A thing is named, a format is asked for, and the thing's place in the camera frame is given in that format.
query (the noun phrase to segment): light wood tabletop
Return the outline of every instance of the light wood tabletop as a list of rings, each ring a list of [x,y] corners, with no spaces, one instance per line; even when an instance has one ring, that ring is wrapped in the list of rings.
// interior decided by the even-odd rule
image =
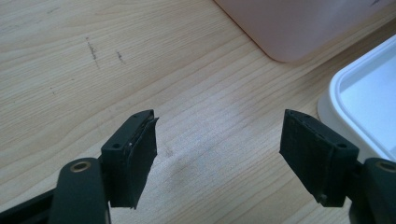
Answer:
[[[286,108],[317,115],[332,76],[396,34],[396,6],[297,63],[268,58],[212,0],[0,2],[0,211],[100,155],[154,109],[158,157],[113,223],[348,223],[278,153]]]

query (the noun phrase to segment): pink container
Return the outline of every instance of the pink container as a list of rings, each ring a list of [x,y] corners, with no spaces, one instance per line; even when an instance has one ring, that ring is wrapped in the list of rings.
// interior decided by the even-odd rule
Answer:
[[[215,0],[271,58],[292,62],[396,0]]]

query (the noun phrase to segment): white plastic container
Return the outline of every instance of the white plastic container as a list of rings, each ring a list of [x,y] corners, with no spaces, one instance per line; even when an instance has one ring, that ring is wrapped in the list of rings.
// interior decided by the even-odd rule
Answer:
[[[360,161],[396,161],[396,35],[332,78],[318,115],[361,149]]]
[[[395,0],[215,0],[267,53],[296,61]]]

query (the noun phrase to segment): white tray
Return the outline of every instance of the white tray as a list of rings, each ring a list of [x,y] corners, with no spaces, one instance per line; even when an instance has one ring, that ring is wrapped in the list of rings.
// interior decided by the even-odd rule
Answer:
[[[332,78],[318,115],[361,149],[359,161],[396,161],[396,35]]]

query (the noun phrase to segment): wooden surface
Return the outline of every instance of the wooden surface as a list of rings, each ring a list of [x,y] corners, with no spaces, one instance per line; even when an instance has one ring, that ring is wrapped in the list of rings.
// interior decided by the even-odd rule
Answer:
[[[211,0],[1,1],[0,211],[152,108],[159,156],[113,223],[348,223],[350,202],[322,208],[278,154],[283,111],[317,116],[334,73],[394,35],[395,17],[278,63]]]

